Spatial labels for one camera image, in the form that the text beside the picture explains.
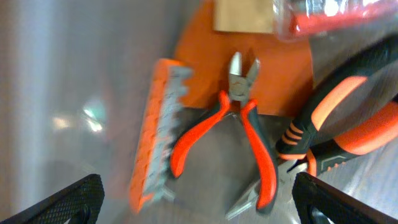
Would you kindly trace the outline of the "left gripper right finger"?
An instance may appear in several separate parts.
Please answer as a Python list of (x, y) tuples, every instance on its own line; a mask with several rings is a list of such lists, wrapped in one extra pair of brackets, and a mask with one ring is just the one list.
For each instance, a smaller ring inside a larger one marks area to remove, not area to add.
[(292, 196), (300, 222), (304, 224), (397, 223), (397, 219), (356, 200), (306, 172), (296, 175)]

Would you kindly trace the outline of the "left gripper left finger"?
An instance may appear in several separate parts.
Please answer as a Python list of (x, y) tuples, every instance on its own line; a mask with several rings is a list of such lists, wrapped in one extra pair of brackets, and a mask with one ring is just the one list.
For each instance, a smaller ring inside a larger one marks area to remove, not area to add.
[(1, 224), (82, 223), (95, 224), (104, 200), (99, 174), (90, 174)]

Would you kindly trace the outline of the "small red diagonal cutters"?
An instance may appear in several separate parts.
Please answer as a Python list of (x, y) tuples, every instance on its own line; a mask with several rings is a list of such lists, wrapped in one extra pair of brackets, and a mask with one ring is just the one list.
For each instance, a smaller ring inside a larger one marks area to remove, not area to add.
[(272, 211), (277, 197), (277, 153), (271, 148), (270, 142), (261, 128), (257, 113), (257, 100), (250, 96), (250, 90), (259, 74), (260, 65), (259, 59), (254, 59), (249, 71), (243, 76), (241, 53), (234, 53), (229, 63), (228, 90), (221, 90), (214, 108), (198, 118), (177, 138), (170, 156), (170, 171), (177, 179), (183, 173), (185, 161), (192, 146), (214, 125), (231, 114), (232, 102), (240, 103), (239, 114), (257, 163), (259, 180), (249, 186), (248, 190), (239, 198), (240, 204), (236, 204), (229, 211), (229, 215), (237, 214), (253, 205), (256, 206), (258, 213), (268, 215)]

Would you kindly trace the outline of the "orange black needle-nose pliers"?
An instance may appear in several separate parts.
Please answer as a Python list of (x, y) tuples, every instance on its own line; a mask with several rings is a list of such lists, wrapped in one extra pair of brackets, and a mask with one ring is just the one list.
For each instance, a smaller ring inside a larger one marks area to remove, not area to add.
[(256, 177), (227, 211), (232, 220), (249, 209), (292, 220), (295, 176), (318, 176), (365, 155), (397, 136), (397, 36), (375, 42), (333, 70), (315, 89), (277, 141), (275, 192)]

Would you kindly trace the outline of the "orange scraper wooden handle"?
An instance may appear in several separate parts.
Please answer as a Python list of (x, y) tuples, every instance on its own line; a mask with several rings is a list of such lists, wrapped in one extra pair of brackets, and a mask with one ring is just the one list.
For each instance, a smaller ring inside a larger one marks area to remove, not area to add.
[(174, 58), (193, 69), (182, 98), (187, 108), (209, 109), (228, 88), (231, 57), (241, 52), (243, 71), (261, 63), (251, 90), (260, 114), (295, 116), (313, 91), (313, 68), (307, 40), (285, 43), (272, 34), (218, 32), (213, 28), (215, 1), (203, 1), (185, 26)]

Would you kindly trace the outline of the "orange bit holder strip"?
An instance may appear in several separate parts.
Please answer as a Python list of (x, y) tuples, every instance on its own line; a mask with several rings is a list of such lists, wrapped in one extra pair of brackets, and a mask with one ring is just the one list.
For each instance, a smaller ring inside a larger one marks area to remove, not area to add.
[(162, 198), (172, 201), (175, 197), (165, 183), (171, 145), (176, 139), (174, 131), (179, 125), (175, 115), (182, 110), (180, 99), (187, 93), (183, 81), (191, 74), (192, 69), (178, 60), (162, 58), (154, 65), (129, 185), (129, 204), (134, 213)]

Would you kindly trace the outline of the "clear case of screwdrivers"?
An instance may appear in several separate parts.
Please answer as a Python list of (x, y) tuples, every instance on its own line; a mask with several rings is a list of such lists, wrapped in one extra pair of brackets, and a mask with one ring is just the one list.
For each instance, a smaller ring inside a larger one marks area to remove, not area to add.
[(274, 35), (295, 40), (389, 16), (397, 0), (279, 0), (273, 12)]

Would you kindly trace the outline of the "clear plastic container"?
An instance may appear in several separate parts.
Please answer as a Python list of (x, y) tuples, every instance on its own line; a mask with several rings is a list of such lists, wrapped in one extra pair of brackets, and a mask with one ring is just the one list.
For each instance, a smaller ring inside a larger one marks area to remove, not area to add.
[(229, 117), (140, 213), (128, 187), (152, 68), (174, 53), (201, 1), (1, 2), (1, 218), (99, 174), (99, 223), (224, 223), (255, 171)]

